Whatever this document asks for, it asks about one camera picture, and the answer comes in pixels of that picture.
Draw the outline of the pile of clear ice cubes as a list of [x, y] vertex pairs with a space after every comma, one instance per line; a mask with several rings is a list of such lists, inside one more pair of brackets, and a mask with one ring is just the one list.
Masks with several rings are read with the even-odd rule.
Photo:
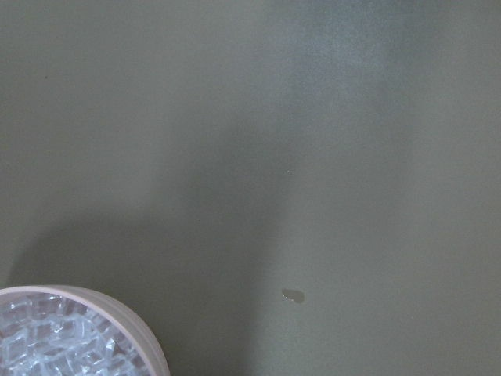
[[37, 293], [1, 304], [2, 375], [148, 375], [124, 334], [86, 305]]

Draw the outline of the pink bowl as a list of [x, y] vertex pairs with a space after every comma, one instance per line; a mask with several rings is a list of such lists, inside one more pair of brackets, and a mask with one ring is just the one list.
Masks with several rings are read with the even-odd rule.
[[134, 345], [151, 375], [171, 374], [167, 358], [146, 322], [124, 303], [98, 291], [67, 285], [16, 286], [1, 289], [1, 302], [46, 293], [81, 303], [108, 319]]

